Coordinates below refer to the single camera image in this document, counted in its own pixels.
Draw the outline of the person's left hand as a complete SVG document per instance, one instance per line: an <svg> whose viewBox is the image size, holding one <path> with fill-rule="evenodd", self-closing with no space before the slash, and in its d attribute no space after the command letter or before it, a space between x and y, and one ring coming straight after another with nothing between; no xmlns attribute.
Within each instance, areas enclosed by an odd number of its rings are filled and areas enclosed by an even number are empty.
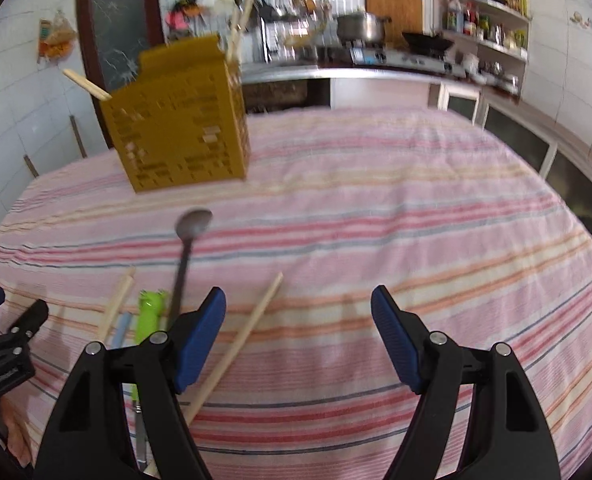
<svg viewBox="0 0 592 480"><path fill-rule="evenodd" d="M8 430L8 450L22 467L32 464L30 439L23 419L14 410L7 398L0 399L0 414L3 425Z"/></svg>

